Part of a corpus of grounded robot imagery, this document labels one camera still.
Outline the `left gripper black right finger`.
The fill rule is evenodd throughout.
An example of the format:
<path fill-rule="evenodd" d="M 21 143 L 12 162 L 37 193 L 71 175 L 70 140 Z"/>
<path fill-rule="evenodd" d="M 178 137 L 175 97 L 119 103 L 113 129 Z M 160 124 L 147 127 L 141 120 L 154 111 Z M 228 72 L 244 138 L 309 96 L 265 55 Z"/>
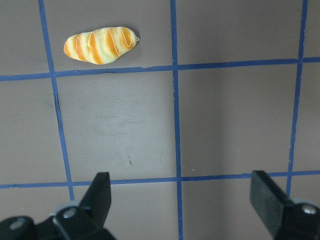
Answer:
<path fill-rule="evenodd" d="M 274 240 L 320 238 L 320 206 L 290 198 L 263 170 L 251 173 L 249 199 Z"/>

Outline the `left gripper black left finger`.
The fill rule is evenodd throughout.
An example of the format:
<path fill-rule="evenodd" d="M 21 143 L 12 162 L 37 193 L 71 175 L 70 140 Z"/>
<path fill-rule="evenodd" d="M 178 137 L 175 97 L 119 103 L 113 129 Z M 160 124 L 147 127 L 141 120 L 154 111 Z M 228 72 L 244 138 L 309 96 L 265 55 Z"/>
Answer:
<path fill-rule="evenodd" d="M 2 240 L 114 240 L 104 227 L 111 207 L 108 172 L 96 174 L 81 201 L 58 207 L 46 220 L 35 223 L 26 215 L 0 222 Z"/>

